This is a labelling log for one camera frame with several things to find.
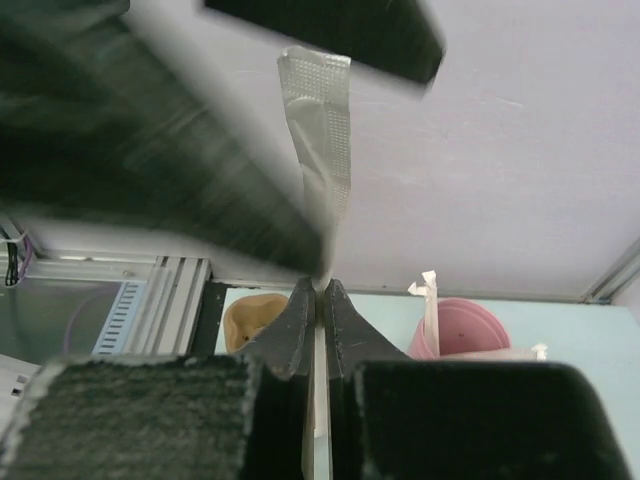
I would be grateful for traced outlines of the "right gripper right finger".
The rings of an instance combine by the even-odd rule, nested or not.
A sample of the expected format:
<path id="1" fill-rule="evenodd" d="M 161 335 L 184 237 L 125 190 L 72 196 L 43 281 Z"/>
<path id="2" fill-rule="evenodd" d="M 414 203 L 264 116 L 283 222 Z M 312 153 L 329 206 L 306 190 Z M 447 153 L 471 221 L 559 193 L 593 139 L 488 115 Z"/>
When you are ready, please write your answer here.
<path id="1" fill-rule="evenodd" d="M 334 479 L 628 479 L 602 403 L 576 368 L 416 361 L 324 294 Z"/>

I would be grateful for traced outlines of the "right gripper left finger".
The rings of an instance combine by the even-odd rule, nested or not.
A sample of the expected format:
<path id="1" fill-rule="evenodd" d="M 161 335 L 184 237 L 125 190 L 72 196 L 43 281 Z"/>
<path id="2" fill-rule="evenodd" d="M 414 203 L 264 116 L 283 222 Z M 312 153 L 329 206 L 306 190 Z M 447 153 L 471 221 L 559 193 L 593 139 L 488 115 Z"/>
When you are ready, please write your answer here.
<path id="1" fill-rule="evenodd" d="M 233 355 L 67 357 L 29 381 L 5 479 L 310 479 L 315 292 Z"/>

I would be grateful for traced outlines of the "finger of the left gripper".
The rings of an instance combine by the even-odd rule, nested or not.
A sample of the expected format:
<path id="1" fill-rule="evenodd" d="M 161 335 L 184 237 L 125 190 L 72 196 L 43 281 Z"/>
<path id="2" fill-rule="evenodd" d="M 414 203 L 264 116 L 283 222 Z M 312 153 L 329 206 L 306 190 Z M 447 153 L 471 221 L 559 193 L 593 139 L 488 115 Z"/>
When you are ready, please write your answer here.
<path id="1" fill-rule="evenodd" d="M 319 277 L 282 166 L 124 21 L 125 1 L 1 5 L 1 204 L 168 231 Z"/>
<path id="2" fill-rule="evenodd" d="M 208 0 L 203 6 L 422 89 L 434 81 L 445 56 L 440 29 L 419 1 Z"/>

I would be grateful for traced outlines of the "brown pulp cup carrier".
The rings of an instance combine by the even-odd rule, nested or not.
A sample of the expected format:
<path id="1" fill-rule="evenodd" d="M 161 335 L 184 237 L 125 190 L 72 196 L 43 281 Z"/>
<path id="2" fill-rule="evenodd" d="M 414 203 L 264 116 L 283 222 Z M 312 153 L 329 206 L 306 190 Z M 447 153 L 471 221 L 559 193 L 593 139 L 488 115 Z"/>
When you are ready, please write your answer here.
<path id="1" fill-rule="evenodd" d="M 233 302 L 223 317 L 224 338 L 228 353 L 243 348 L 285 309 L 288 298 L 282 294 L 258 294 Z"/>

